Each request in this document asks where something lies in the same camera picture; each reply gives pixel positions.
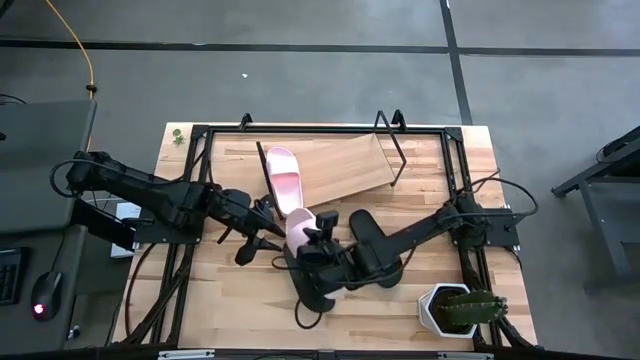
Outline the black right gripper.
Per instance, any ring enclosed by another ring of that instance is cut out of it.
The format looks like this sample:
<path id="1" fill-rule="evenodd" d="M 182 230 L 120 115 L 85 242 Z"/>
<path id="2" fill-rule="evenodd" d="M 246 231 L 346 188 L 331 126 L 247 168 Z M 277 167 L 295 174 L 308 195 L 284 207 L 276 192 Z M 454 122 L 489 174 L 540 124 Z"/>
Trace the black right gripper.
<path id="1" fill-rule="evenodd" d="M 307 242 L 298 247 L 298 295 L 302 300 L 330 299 L 334 293 L 359 288 L 352 255 L 355 244 L 334 240 Z"/>

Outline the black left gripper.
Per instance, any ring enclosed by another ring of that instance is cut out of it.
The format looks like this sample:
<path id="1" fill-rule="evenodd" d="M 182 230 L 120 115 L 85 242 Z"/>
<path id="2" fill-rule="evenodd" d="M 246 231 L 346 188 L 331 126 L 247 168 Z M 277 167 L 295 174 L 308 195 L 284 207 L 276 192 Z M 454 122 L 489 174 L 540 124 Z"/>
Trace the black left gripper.
<path id="1" fill-rule="evenodd" d="M 282 251 L 279 245 L 254 236 L 258 231 L 264 229 L 279 237 L 286 236 L 276 222 L 271 195 L 256 199 L 254 209 L 250 204 L 249 194 L 237 189 L 215 191 L 212 195 L 212 218 L 245 236 L 253 236 L 248 237 L 236 253 L 235 263 L 239 266 L 252 262 L 259 250 Z"/>

